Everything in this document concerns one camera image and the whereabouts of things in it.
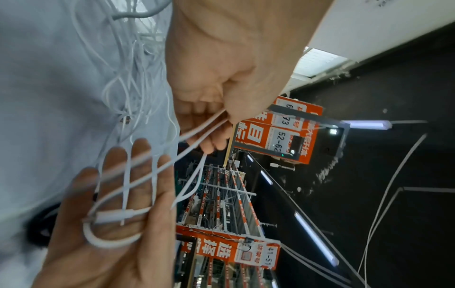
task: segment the light fixture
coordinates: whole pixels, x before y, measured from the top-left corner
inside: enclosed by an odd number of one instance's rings
[[[265,172],[263,170],[261,170],[261,174],[267,180],[267,182],[269,182],[270,185],[273,184],[273,182],[270,180],[269,177],[267,177],[267,175],[265,174]]]
[[[333,255],[333,253],[329,250],[329,248],[325,245],[325,243],[316,235],[313,229],[308,225],[308,223],[302,218],[302,216],[297,213],[294,213],[295,218],[299,221],[300,225],[302,225],[303,229],[308,233],[314,243],[317,245],[319,250],[321,250],[322,254],[327,258],[327,260],[332,264],[332,266],[338,266],[340,261]]]
[[[392,128],[392,123],[387,120],[343,120],[343,122],[351,125],[353,129],[388,130]]]

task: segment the palm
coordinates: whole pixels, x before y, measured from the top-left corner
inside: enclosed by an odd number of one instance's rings
[[[149,149],[146,140],[137,140],[132,148],[132,157]],[[126,157],[123,149],[111,149],[104,160],[103,170],[124,163]],[[169,160],[168,156],[163,156],[158,165]],[[148,161],[131,170],[130,180],[150,171],[151,161]],[[86,168],[74,183],[96,177],[97,173],[94,168]],[[103,197],[122,184],[123,175],[101,185],[98,197]],[[127,208],[149,206],[151,189],[150,182],[131,189]],[[92,198],[93,189],[63,201],[43,270],[35,280],[34,287],[170,287],[175,245],[175,209],[170,209],[175,198],[173,168],[160,173],[156,202],[148,216],[131,218],[123,226],[114,223],[93,227],[95,235],[105,240],[123,239],[143,231],[143,237],[127,247],[106,250],[86,242],[82,234],[82,219],[92,206]],[[119,209],[121,203],[120,196],[107,202],[103,209]]]

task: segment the person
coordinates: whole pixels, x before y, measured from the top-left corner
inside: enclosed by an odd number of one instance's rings
[[[213,132],[200,147],[205,153],[224,149],[232,125],[254,117],[270,105],[289,80],[332,0],[174,0],[166,42],[167,78],[177,120],[184,133],[222,108],[229,124]],[[192,144],[204,131],[188,139]],[[150,149],[137,140],[132,156]],[[103,170],[127,160],[122,148],[111,149]],[[159,159],[159,165],[169,161]],[[148,161],[130,173],[130,180],[151,171]],[[73,185],[96,177],[95,168],[82,170]],[[123,175],[102,184],[98,197],[123,185]],[[130,191],[128,208],[149,206],[151,182]],[[143,231],[127,247],[103,250],[87,243],[82,221],[92,206],[94,187],[66,198],[60,208],[43,268],[34,288],[154,287],[173,284],[175,199],[173,167],[158,175],[157,198],[147,216],[95,225],[103,239],[123,239]],[[121,197],[103,209],[119,209]]]

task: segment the tube light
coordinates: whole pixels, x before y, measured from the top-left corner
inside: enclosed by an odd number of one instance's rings
[[[353,129],[388,130],[392,128],[392,123],[387,120],[343,120],[343,122],[351,125]]]
[[[261,170],[261,174],[267,180],[267,182],[269,182],[270,185],[273,184],[273,182],[270,180],[269,177],[267,177],[267,175],[265,174],[265,172],[263,170]]]
[[[325,243],[316,235],[316,233],[313,231],[313,229],[308,225],[308,223],[302,218],[302,216],[297,213],[297,211],[294,213],[295,218],[297,218],[297,221],[299,221],[300,225],[302,225],[303,229],[308,233],[308,235],[311,237],[311,239],[314,241],[314,243],[317,245],[319,250],[321,250],[322,254],[327,258],[327,260],[332,264],[332,266],[338,266],[340,261],[333,255],[333,253],[328,249],[328,247],[325,245]]]

